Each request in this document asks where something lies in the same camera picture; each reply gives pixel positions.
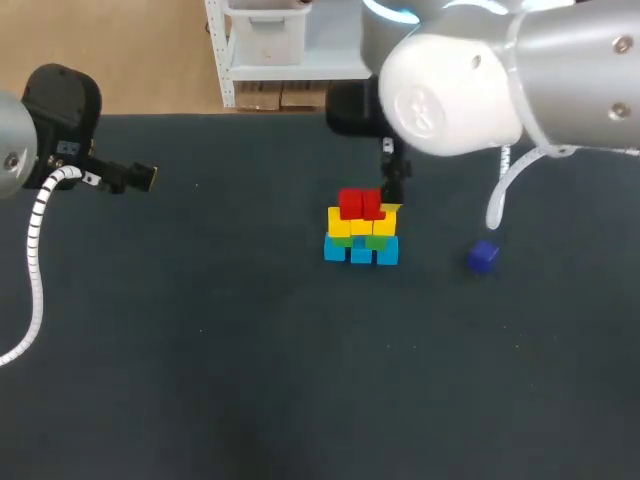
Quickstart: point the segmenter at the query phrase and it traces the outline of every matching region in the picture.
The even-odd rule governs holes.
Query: wooden floor
[[[0,0],[0,90],[61,63],[92,76],[104,113],[223,112],[204,0]]]

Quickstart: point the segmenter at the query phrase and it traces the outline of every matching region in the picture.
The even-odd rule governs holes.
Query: blue block
[[[400,242],[398,237],[387,239],[387,248],[378,252],[378,265],[397,265],[400,257]]]
[[[324,237],[324,259],[327,262],[344,262],[347,259],[347,249],[336,247],[328,233]]]
[[[469,252],[467,267],[477,274],[489,273],[498,259],[499,251],[500,247],[480,240]]]
[[[351,263],[371,263],[373,261],[373,250],[366,248],[364,237],[356,237],[351,247]]]

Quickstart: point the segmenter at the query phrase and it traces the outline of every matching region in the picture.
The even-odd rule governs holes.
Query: yellow block
[[[393,237],[396,234],[396,212],[387,212],[384,220],[373,222],[373,234],[378,237]]]
[[[329,237],[348,238],[351,236],[351,222],[340,218],[340,207],[329,207]]]
[[[373,235],[373,220],[351,220],[351,235]]]
[[[400,210],[401,206],[401,203],[382,203],[380,205],[380,210],[382,212],[397,212]]]

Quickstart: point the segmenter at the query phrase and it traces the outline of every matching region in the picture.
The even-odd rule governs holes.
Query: cable
[[[506,157],[508,155],[508,152],[506,152],[507,148],[508,147],[502,147],[500,181],[493,189],[493,193],[491,194],[491,198],[489,199],[489,205],[487,206],[486,224],[487,228],[491,230],[495,230],[500,226],[500,222],[502,221],[502,212],[504,209],[504,198],[509,186],[518,177],[518,175],[520,175],[524,171],[524,169],[545,156],[544,152],[542,152],[540,149],[534,148],[530,152],[520,157],[520,159],[511,168],[509,168],[507,159],[508,157]],[[567,151],[575,151],[580,147],[562,145],[559,148],[564,148]],[[640,157],[640,150],[635,148],[583,148],[585,148],[585,150],[597,150],[601,152],[620,153],[624,155],[630,155],[632,157]],[[503,173],[505,164],[508,170],[506,171],[506,173]]]
[[[500,177],[499,180],[502,180],[504,176],[509,171],[509,167],[511,166],[511,146],[505,145],[500,149]],[[502,195],[500,197],[500,204],[498,205],[498,211],[496,212],[496,220],[498,223],[502,221],[502,213],[504,212],[504,202],[506,199],[506,195]]]
[[[38,244],[40,243],[40,227],[44,218],[44,211],[51,193],[58,184],[67,179],[82,178],[82,172],[71,166],[59,168],[53,172],[44,182],[36,199],[29,220],[29,232],[27,233],[27,264],[29,266],[29,279],[31,281],[32,311],[29,330],[22,341],[10,352],[0,357],[0,367],[12,362],[22,355],[35,341],[42,325],[44,313],[44,292],[42,288],[42,276],[40,275],[40,262],[38,259]]]
[[[489,206],[487,207],[486,223],[487,228],[495,230],[500,226],[502,220],[501,199],[507,194],[509,185],[520,175],[525,168],[534,163],[536,160],[540,160],[545,154],[537,148],[534,148],[530,152],[520,157],[516,163],[507,171],[507,173],[500,179],[498,184],[493,189],[491,199],[489,200]]]

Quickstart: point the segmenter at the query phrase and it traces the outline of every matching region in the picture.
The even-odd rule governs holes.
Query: green block
[[[351,248],[353,247],[353,237],[347,237],[347,238],[332,238],[331,239],[331,243],[333,243],[334,247],[346,247],[346,248]]]
[[[375,250],[377,252],[382,252],[387,248],[387,239],[389,237],[377,237],[370,236],[364,239],[364,246],[369,250]]]

